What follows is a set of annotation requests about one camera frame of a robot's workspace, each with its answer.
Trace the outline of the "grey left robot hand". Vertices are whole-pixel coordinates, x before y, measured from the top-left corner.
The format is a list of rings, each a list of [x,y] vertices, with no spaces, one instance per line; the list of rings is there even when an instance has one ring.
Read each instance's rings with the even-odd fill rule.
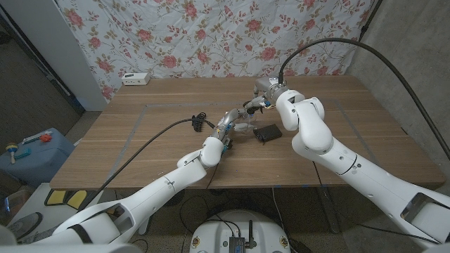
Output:
[[[210,136],[224,141],[232,132],[247,133],[256,128],[253,116],[248,114],[246,109],[234,108],[226,112]]]

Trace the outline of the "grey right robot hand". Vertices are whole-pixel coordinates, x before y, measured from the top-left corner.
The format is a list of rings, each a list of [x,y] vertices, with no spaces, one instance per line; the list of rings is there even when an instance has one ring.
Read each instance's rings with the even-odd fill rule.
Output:
[[[269,108],[278,97],[287,91],[285,83],[280,83],[278,77],[262,77],[256,80],[252,99],[244,103],[245,109]]]

